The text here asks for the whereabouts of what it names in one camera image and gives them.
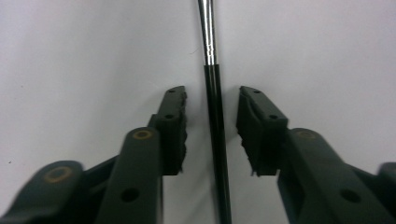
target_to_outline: white background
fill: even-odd
[[[287,223],[275,177],[252,177],[238,88],[354,166],[396,161],[396,3],[219,0],[217,38],[233,223]],[[186,86],[184,173],[164,179],[164,223],[216,223],[197,2],[0,1],[0,213],[39,168],[116,155],[163,93]]]

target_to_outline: golf club shaft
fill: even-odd
[[[231,224],[227,153],[225,148],[219,65],[216,52],[213,1],[198,0],[198,4],[204,38],[206,96],[219,205],[219,219],[221,224]]]

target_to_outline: circular hole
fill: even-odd
[[[307,139],[315,139],[316,138],[316,136],[313,133],[308,132],[308,131],[299,131],[296,134],[297,134],[297,136],[299,136],[301,138],[307,138]]]
[[[151,136],[152,136],[152,133],[147,130],[140,130],[140,131],[134,133],[134,138],[139,139],[139,140],[148,139]]]
[[[341,196],[351,203],[359,203],[361,201],[361,197],[350,189],[341,189]]]
[[[126,189],[121,194],[121,199],[125,203],[131,203],[139,197],[139,191],[137,189]]]
[[[139,132],[139,133],[136,133],[136,136],[137,137],[147,137],[149,134],[148,133],[146,133],[146,132]]]
[[[58,183],[68,178],[73,173],[73,170],[66,166],[59,166],[44,175],[44,180],[48,183]]]

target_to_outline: mounting hole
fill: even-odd
[[[308,131],[299,131],[296,133],[297,136],[301,138],[307,138],[307,139],[315,139],[316,136],[314,133],[308,132]]]
[[[141,131],[134,133],[134,138],[139,139],[139,140],[148,139],[151,136],[152,136],[152,133],[147,130],[141,130]]]
[[[121,194],[121,199],[125,203],[131,203],[139,197],[139,190],[137,189],[126,189]]]
[[[54,184],[67,179],[71,174],[73,174],[72,169],[67,166],[59,166],[48,171],[44,175],[44,180],[48,183]]]
[[[351,202],[351,203],[359,203],[361,201],[361,196],[359,196],[355,191],[350,189],[341,189],[341,196]]]

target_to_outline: metal shaft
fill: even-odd
[[[205,56],[206,96],[221,224],[231,224],[230,191],[228,187],[227,154],[221,100],[219,65],[217,62],[215,23],[212,0],[198,0]]]

